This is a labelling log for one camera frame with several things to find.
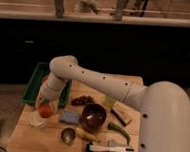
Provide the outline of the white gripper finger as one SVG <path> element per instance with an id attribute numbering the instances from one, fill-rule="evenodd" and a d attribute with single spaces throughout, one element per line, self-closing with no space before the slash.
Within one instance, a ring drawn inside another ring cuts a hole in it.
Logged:
<path id="1" fill-rule="evenodd" d="M 51 102 L 51 105 L 52 105 L 51 110 L 52 110 L 53 114 L 55 114 L 57 112 L 57 109 L 59 108 L 59 100 L 53 100 Z"/>
<path id="2" fill-rule="evenodd" d="M 42 100 L 41 99 L 37 99 L 36 103 L 35 103 L 35 107 L 38 108 L 41 103 L 42 103 Z"/>

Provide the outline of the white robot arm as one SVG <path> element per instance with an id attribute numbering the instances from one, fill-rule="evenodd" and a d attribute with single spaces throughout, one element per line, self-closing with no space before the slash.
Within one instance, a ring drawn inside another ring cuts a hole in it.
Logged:
<path id="1" fill-rule="evenodd" d="M 144 86 L 114 75 L 84 69 L 72 55 L 49 63 L 40 87 L 43 98 L 59 98 L 67 81 L 77 80 L 141 113 L 138 152 L 190 152 L 190 99 L 172 82 Z"/>

